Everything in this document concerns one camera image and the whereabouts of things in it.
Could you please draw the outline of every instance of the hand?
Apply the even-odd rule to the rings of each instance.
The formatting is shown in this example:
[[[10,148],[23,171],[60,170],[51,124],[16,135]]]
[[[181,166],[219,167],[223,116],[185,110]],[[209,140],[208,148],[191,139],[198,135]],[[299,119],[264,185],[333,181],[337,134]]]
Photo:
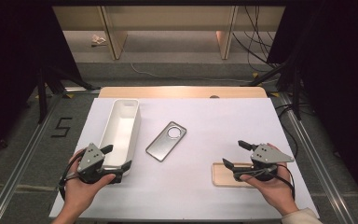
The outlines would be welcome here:
[[[69,169],[69,173],[77,171],[80,159],[81,158],[78,158],[74,162]],[[94,184],[83,183],[78,178],[67,180],[65,184],[65,202],[61,212],[57,215],[53,223],[74,223],[75,220],[90,207],[97,192],[109,184],[115,177],[115,175],[105,175]]]
[[[278,166],[278,176],[290,182],[290,174],[284,167]],[[275,207],[282,216],[298,211],[291,189],[281,180],[273,178],[263,182],[253,178],[251,175],[241,175],[240,179],[257,188],[267,203]]]

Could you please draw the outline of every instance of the silver phone case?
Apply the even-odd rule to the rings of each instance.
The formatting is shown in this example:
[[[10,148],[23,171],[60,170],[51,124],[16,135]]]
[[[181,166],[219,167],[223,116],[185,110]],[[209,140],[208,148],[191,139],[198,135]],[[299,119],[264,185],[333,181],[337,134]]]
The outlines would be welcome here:
[[[179,130],[178,136],[170,136],[169,132],[172,129]],[[158,161],[164,161],[164,159],[170,154],[170,152],[176,147],[176,145],[182,140],[186,134],[186,128],[171,121],[167,127],[156,137],[155,140],[146,148],[146,152],[154,157]]]

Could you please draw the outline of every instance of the wire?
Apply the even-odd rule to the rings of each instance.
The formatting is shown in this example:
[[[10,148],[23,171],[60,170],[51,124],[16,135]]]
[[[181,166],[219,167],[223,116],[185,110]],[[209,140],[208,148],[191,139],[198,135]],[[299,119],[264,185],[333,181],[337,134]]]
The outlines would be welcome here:
[[[244,33],[249,39],[252,39],[252,37],[249,36],[248,34],[246,34],[246,32],[243,32],[243,33]],[[254,41],[254,42],[257,43],[257,44],[262,44],[262,45],[264,45],[264,46],[267,46],[267,47],[271,48],[271,45],[268,45],[268,44],[265,44],[265,43],[261,43],[261,42],[255,40],[255,39],[252,39],[252,41]]]
[[[125,53],[126,50],[124,50],[124,48],[120,47],[120,49]],[[129,59],[130,57],[127,54],[124,54],[124,56]],[[208,80],[208,81],[234,81],[234,82],[242,82],[242,83],[251,83],[253,82],[252,80],[246,81],[246,80],[241,80],[241,79],[231,79],[231,78],[207,78],[207,77],[175,77],[175,76],[166,76],[166,77],[161,77],[161,76],[157,76],[154,75],[152,73],[149,72],[142,72],[139,71],[135,68],[135,66],[133,65],[133,63],[130,61],[130,65],[131,68],[134,72],[138,73],[138,74],[144,74],[144,75],[148,75],[151,77],[158,77],[158,78],[167,78],[167,77],[171,77],[171,78],[176,78],[176,79],[182,79],[182,80],[187,80],[187,79],[200,79],[200,80]]]
[[[16,186],[16,191],[17,190],[22,190],[22,191],[53,191],[55,192],[56,187],[47,187],[47,186],[34,186],[34,185],[17,185]]]
[[[263,169],[263,170],[259,170],[259,171],[244,171],[244,172],[240,172],[241,175],[249,175],[250,177],[247,178],[246,180],[243,180],[243,181],[248,181],[252,178],[255,178],[257,176],[260,176],[260,175],[263,175],[265,174],[266,171]]]
[[[278,106],[278,107],[275,107],[275,109],[278,109],[278,108],[281,108],[281,107],[285,107],[286,108],[281,112],[281,114],[278,116],[278,119],[279,119],[279,122],[281,123],[283,129],[287,132],[287,134],[289,134],[289,136],[293,139],[293,142],[295,143],[295,152],[293,153],[294,154],[294,157],[297,158],[297,154],[298,154],[298,143],[295,139],[295,137],[289,132],[289,130],[287,130],[287,128],[283,125],[282,121],[281,121],[281,117],[284,113],[286,113],[287,111],[291,110],[292,109],[292,106],[293,104],[290,104],[290,105],[281,105],[281,106]]]
[[[257,56],[255,53],[253,53],[250,49],[246,48],[241,42],[240,40],[237,38],[237,36],[233,33],[233,36],[234,38],[237,40],[237,42],[241,45],[241,47],[243,47],[247,52],[248,52],[248,64],[251,65],[251,63],[249,62],[249,53],[252,54],[253,56],[255,56],[258,60],[260,60],[261,62],[267,64],[268,66],[270,66],[271,68],[275,68],[273,65],[267,63],[267,61],[265,61],[264,59],[260,58],[259,56]],[[260,70],[257,70],[255,68],[253,68],[255,71],[258,71],[258,72],[267,72],[267,71],[260,71]]]
[[[278,81],[279,79],[277,78],[277,79],[272,79],[272,80],[270,80],[270,81],[264,81],[263,83],[271,83],[271,82],[275,82],[275,81]]]
[[[133,63],[130,63],[131,64],[131,67],[132,69],[136,72],[136,73],[139,73],[139,74],[146,74],[146,75],[149,75],[151,77],[160,77],[160,78],[165,78],[165,77],[161,77],[161,76],[157,76],[157,75],[154,75],[152,73],[148,73],[148,72],[142,72],[142,71],[138,71]],[[245,80],[240,80],[240,79],[230,79],[230,78],[207,78],[207,77],[174,77],[174,76],[166,76],[166,77],[173,77],[173,78],[177,78],[177,79],[203,79],[203,80],[210,80],[210,81],[236,81],[236,82],[246,82],[246,83],[250,83],[252,81],[245,81]]]
[[[66,176],[68,175],[68,171],[71,168],[71,166],[75,163],[75,161],[84,155],[85,151],[86,150],[83,149],[82,152],[79,152],[78,154],[75,155],[75,157],[66,166],[65,171],[63,172],[63,174],[61,176],[60,182],[58,184],[58,189],[59,189],[61,197],[64,201],[65,201],[65,183],[67,181]]]
[[[255,69],[253,66],[252,66],[252,64],[251,64],[251,62],[249,61],[249,53],[251,52],[250,51],[250,48],[251,48],[251,46],[252,46],[252,42],[253,42],[253,40],[254,40],[254,36],[255,36],[255,30],[254,30],[254,32],[253,32],[253,34],[252,34],[252,37],[251,37],[251,41],[249,42],[249,46],[248,46],[248,64],[255,70],[255,71],[258,71],[258,72],[267,72],[267,71],[260,71],[260,70],[258,70],[258,69]]]
[[[292,172],[290,172],[290,170],[284,166],[284,165],[280,165],[280,164],[276,164],[277,166],[281,166],[283,168],[285,168],[287,170],[287,172],[289,172],[289,175],[290,177],[292,178],[292,184],[290,184],[289,181],[283,179],[282,177],[278,176],[278,175],[274,175],[274,174],[271,174],[273,175],[275,178],[278,178],[279,180],[281,180],[283,183],[285,183],[287,186],[289,186],[289,188],[292,190],[292,197],[293,199],[295,200],[296,199],[296,185],[295,185],[295,179],[293,178],[293,175],[292,175]]]
[[[267,32],[267,34],[269,35],[269,38],[271,38],[272,42],[274,41],[274,38],[272,38],[271,34],[269,32]]]
[[[259,6],[256,6],[256,7],[255,7],[255,23],[254,23],[254,21],[252,20],[251,15],[249,14],[249,11],[248,11],[247,6],[245,6],[245,11],[246,11],[246,14],[248,15],[248,18],[249,18],[249,20],[251,21],[251,24],[252,24],[252,26],[253,26],[253,28],[254,28],[254,33],[253,33],[253,35],[252,35],[252,39],[254,38],[255,34],[257,34],[258,41],[259,41],[260,43],[263,43],[263,44],[264,44],[263,40],[262,40],[261,37],[260,37],[260,34],[258,33],[258,15],[259,15],[259,12],[260,12],[260,7],[259,7]],[[263,51],[264,57],[267,58],[266,53],[264,52],[263,47],[262,47],[261,44],[260,44],[260,48],[261,48],[261,51]]]

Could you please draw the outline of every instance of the white rectangular container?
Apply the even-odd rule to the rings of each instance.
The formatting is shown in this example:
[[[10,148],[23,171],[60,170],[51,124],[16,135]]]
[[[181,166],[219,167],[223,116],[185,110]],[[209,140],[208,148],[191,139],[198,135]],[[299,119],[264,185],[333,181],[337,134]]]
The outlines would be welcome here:
[[[100,148],[113,145],[113,150],[106,154],[102,168],[117,169],[125,162],[132,160],[140,124],[138,100],[115,100],[100,144]]]

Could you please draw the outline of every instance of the wrist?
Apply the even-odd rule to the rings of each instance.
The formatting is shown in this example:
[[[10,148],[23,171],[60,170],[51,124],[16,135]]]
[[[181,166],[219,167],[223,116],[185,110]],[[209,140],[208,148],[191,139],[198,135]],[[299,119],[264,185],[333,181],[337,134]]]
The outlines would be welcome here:
[[[68,205],[64,205],[61,212],[54,219],[54,224],[61,223],[75,223],[76,219],[81,215],[81,212]]]
[[[283,206],[276,207],[279,213],[284,217],[291,213],[299,211],[295,202],[292,203],[284,203]]]

